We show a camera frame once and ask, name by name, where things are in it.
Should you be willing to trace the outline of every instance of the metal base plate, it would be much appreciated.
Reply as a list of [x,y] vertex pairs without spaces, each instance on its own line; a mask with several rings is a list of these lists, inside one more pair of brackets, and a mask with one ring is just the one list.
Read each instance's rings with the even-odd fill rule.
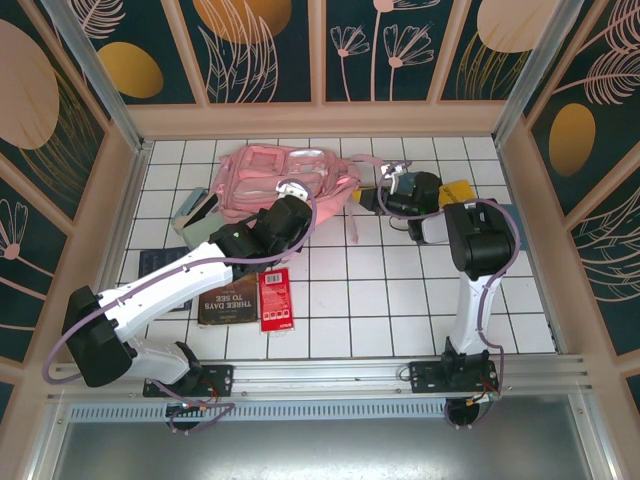
[[[488,363],[488,369],[482,373],[482,376],[489,385],[497,390],[496,366],[490,360]],[[445,385],[440,361],[411,362],[409,363],[409,376],[413,393],[473,393],[484,390],[484,386],[478,378],[478,370],[475,369],[456,374],[451,383]]]
[[[215,388],[219,397],[231,396],[233,386],[233,366],[232,365],[203,365],[202,380],[189,393],[189,397],[209,398],[211,397],[211,386]],[[170,398],[152,383],[145,383],[142,395],[147,398]]]

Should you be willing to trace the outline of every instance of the flower drawing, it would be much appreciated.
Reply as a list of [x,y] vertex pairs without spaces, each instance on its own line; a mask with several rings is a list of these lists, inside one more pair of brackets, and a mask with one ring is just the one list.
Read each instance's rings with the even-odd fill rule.
[[[47,275],[48,277],[53,277],[52,273],[47,272],[43,268],[34,265],[20,256],[20,244],[24,239],[28,218],[29,209],[22,203],[16,202],[12,210],[11,205],[6,199],[3,198],[0,200],[0,259],[7,261],[18,260],[37,272]],[[31,295],[34,298],[38,298],[40,300],[46,299],[45,295],[12,282],[4,277],[0,277],[0,283],[22,293],[26,293],[27,295]],[[6,325],[0,325],[0,327],[10,328]]]
[[359,27],[347,27],[344,32],[340,27],[333,27],[331,29],[331,40],[333,46],[336,47],[336,51],[340,56],[340,67],[342,68],[342,83],[344,84],[344,93],[347,96],[347,101],[351,101],[349,96],[349,87],[347,86],[347,76],[344,69],[344,59],[353,55],[360,55],[369,51],[369,42],[367,37],[362,31],[362,25]]
[[373,0],[377,10],[376,23],[373,27],[373,53],[371,55],[371,101],[376,101],[376,51],[378,47],[378,31],[380,30],[380,16],[394,10],[420,10],[435,7],[440,0]]
[[420,65],[433,60],[429,27],[406,27],[398,36],[398,25],[384,29],[384,47],[389,58],[391,77],[389,79],[389,100],[393,100],[393,77],[396,68]]

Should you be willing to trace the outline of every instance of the brown book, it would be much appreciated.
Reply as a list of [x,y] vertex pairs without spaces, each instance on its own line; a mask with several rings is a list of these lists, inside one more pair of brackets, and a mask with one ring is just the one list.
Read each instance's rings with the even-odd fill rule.
[[200,325],[228,325],[257,320],[258,277],[255,273],[200,295]]

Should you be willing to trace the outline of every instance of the red packet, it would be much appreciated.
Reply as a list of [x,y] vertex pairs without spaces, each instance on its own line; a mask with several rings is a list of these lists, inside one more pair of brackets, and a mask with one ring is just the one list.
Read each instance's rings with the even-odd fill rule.
[[282,268],[258,275],[260,285],[260,329],[280,332],[293,328],[289,270]]

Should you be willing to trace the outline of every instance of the book cover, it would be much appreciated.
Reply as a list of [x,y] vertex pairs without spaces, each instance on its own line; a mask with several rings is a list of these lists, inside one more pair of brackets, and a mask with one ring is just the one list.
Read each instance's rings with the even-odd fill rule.
[[[184,257],[187,253],[189,253],[187,247],[142,250],[140,252],[140,263],[138,264],[138,278],[145,277],[162,267],[166,267],[170,263]],[[185,310],[191,310],[191,302],[191,300],[187,300],[171,311],[183,312]]]
[[229,325],[257,320],[258,281],[255,273],[200,295],[200,325]]

